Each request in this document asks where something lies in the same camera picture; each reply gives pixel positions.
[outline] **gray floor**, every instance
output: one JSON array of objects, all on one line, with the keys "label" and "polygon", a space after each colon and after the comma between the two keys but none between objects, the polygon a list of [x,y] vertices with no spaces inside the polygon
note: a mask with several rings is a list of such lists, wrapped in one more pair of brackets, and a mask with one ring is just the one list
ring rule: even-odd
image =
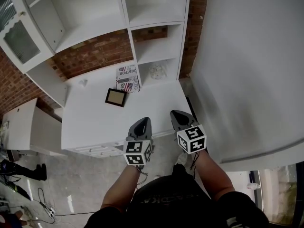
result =
[{"label": "gray floor", "polygon": [[[165,136],[154,140],[154,153],[151,161],[145,166],[144,171],[149,174],[147,184],[155,175],[170,175],[177,157],[182,153],[181,148],[174,141],[173,135]],[[24,156],[18,164],[30,169],[35,169],[37,164],[45,163],[47,165],[47,181],[36,181],[22,177],[17,183],[30,194],[35,200],[38,199],[38,188],[42,188],[45,193],[46,203],[55,209],[57,214],[70,214],[72,203],[75,213],[94,212],[100,209],[100,205],[105,193],[116,181],[118,176],[126,166],[123,156],[108,157],[97,159],[85,155],[69,152],[65,158],[45,156]],[[186,164],[186,170],[191,173],[189,167],[192,159],[189,156]],[[253,199],[253,191],[247,190],[248,173],[230,172],[236,190],[242,191]],[[203,188],[198,174],[196,180]],[[0,195],[5,196],[10,201],[10,207],[26,206],[32,212],[34,217],[52,222],[43,208],[36,201],[29,201],[11,189],[0,185]],[[56,217],[55,224],[40,222],[43,228],[61,227],[61,228],[83,228],[91,214]]]}]

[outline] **cabinet door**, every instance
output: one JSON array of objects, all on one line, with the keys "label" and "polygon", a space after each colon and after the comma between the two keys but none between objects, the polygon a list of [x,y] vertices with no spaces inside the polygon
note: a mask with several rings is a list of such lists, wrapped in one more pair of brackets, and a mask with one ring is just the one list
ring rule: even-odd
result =
[{"label": "cabinet door", "polygon": [[22,73],[54,55],[24,0],[0,0],[0,46]]}]

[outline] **forearm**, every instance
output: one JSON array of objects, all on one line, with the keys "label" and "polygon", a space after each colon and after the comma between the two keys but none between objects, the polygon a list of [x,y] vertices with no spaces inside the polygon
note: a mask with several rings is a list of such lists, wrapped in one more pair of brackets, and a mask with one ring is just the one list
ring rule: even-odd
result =
[{"label": "forearm", "polygon": [[101,208],[112,206],[124,212],[132,200],[139,176],[140,173],[135,166],[126,166],[105,194]]},{"label": "forearm", "polygon": [[211,159],[205,150],[199,152],[195,166],[207,193],[213,200],[218,200],[227,192],[235,191],[228,175]]}]

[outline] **black sleeve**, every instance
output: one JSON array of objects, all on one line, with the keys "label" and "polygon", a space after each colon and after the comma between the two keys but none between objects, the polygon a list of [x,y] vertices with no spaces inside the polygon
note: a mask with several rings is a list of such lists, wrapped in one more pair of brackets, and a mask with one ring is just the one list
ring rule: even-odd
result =
[{"label": "black sleeve", "polygon": [[96,228],[101,227],[102,224],[108,224],[105,220],[111,222],[111,225],[120,224],[122,222],[121,217],[123,214],[114,207],[103,208],[96,213],[94,213],[84,228]]},{"label": "black sleeve", "polygon": [[269,226],[266,215],[251,198],[241,192],[229,192],[217,201],[218,214],[223,227],[265,228]]}]

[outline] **black t-shirt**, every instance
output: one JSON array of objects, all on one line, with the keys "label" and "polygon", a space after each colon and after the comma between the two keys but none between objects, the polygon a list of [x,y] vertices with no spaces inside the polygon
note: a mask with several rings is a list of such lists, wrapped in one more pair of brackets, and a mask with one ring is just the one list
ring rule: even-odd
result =
[{"label": "black t-shirt", "polygon": [[136,191],[126,213],[106,207],[85,228],[122,224],[130,227],[197,224],[208,228],[264,228],[268,219],[246,194],[230,192],[212,201],[190,175],[160,177]]}]

